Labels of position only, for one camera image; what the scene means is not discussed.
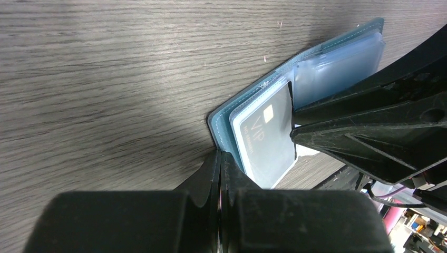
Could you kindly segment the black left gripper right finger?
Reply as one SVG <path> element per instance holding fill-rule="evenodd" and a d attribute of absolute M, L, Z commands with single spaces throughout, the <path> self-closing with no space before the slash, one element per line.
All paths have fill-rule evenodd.
<path fill-rule="evenodd" d="M 221 154 L 223 252 L 392 252 L 375 206 L 349 190 L 264 190 Z"/>

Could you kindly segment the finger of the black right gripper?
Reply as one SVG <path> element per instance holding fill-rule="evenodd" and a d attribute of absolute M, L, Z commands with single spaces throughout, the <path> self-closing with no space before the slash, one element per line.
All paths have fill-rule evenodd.
<path fill-rule="evenodd" d="M 446 108 L 446 27 L 409 53 L 352 87 L 297 109 L 305 125 L 404 103 Z"/>
<path fill-rule="evenodd" d="M 446 168 L 446 93 L 303 125 L 291 139 L 385 184 Z"/>

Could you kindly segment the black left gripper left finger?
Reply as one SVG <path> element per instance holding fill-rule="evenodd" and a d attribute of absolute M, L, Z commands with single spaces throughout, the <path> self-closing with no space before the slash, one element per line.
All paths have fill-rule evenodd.
<path fill-rule="evenodd" d="M 221 152 L 173 190 L 70 191 L 45 207 L 25 252 L 217 252 Z"/>

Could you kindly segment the blue leather card holder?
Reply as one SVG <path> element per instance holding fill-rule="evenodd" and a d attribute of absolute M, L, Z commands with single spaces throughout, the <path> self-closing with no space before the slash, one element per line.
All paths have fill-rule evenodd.
<path fill-rule="evenodd" d="M 378 17 L 305 50 L 212 111 L 207 123 L 216 146 L 231 153 L 240 170 L 246 175 L 231 126 L 233 111 L 247 105 L 261 90 L 278 81 L 287 81 L 292 101 L 293 128 L 299 126 L 293 118 L 295 110 L 346 90 L 377 71 L 385 46 L 382 37 L 383 26 L 384 19 Z M 296 161 L 299 157 L 316 153 L 313 149 L 295 145 Z"/>

